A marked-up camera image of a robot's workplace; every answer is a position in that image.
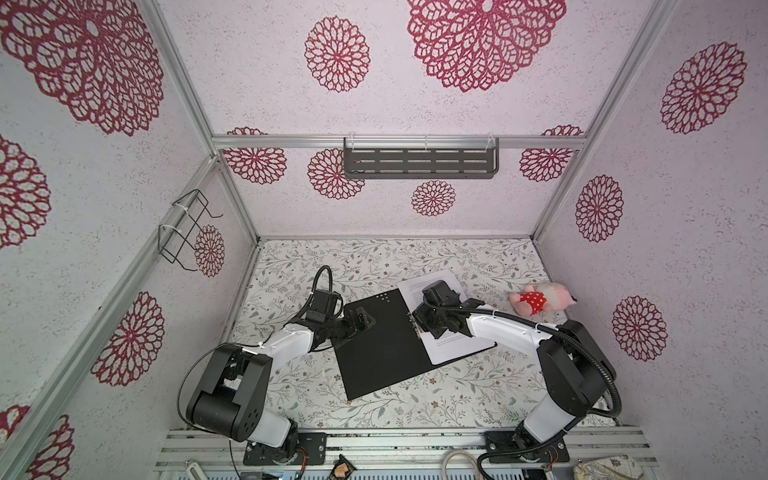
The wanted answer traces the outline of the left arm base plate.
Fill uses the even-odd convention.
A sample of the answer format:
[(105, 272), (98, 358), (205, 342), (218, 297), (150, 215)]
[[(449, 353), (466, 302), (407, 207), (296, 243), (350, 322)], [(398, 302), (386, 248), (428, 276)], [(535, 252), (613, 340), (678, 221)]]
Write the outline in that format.
[(249, 441), (243, 457), (245, 466), (316, 466), (325, 463), (328, 435), (298, 432), (288, 435), (279, 447)]

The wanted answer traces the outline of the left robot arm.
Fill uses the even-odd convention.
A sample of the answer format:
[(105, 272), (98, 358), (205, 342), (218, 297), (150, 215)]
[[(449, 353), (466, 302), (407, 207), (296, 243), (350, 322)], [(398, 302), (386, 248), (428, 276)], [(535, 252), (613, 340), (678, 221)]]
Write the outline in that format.
[(222, 343), (203, 355), (207, 364), (187, 406), (178, 409), (189, 427), (272, 449), (296, 449), (297, 426), (265, 407), (269, 380), (294, 359), (316, 353), (329, 341), (349, 343), (376, 325), (363, 307), (341, 312), (341, 296), (329, 290), (310, 295), (279, 331), (257, 344)]

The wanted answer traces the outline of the printed paper sheet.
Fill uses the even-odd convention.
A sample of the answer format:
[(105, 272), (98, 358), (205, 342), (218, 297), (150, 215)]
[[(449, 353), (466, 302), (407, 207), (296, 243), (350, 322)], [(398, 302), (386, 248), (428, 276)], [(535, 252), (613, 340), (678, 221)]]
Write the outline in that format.
[[(453, 291), (458, 293), (461, 300), (468, 299), (457, 277), (450, 270), (441, 270), (397, 284), (410, 313), (413, 313), (423, 302), (422, 291), (440, 280), (445, 281)], [(470, 338), (461, 333), (446, 331), (439, 338), (435, 338), (432, 333), (424, 331), (419, 326), (416, 329), (433, 365), (440, 365), (496, 346), (496, 343), (491, 340)]]

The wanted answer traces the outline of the blue black folder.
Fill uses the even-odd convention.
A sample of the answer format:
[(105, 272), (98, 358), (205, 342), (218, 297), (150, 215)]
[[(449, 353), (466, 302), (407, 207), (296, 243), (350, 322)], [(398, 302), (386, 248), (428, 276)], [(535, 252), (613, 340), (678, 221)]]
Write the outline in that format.
[(355, 400), (388, 386), (449, 365), (496, 346), (492, 341), (453, 336), (467, 343), (444, 361), (430, 359), (427, 348), (412, 324), (407, 305), (397, 289), (369, 296), (344, 307), (350, 319), (362, 309), (374, 325), (347, 343), (334, 344), (334, 352), (348, 400)]

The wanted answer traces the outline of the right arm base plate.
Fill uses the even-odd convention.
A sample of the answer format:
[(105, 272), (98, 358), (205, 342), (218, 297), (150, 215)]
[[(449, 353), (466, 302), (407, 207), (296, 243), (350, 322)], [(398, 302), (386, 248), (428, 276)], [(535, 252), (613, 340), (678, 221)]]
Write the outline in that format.
[(483, 434), (491, 463), (567, 463), (571, 460), (560, 431), (546, 440), (536, 440), (523, 430), (491, 430)]

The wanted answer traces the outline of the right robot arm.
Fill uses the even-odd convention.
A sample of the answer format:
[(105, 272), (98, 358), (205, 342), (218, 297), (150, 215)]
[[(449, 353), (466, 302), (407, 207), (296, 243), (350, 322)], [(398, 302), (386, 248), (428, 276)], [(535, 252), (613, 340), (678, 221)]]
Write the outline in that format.
[(422, 294), (412, 316), (434, 337), (450, 331), (538, 360), (546, 395), (516, 428), (513, 442), (519, 448), (532, 451), (556, 442), (589, 415), (617, 418), (622, 413), (616, 371), (582, 323), (535, 322), (478, 299), (463, 301), (443, 280)]

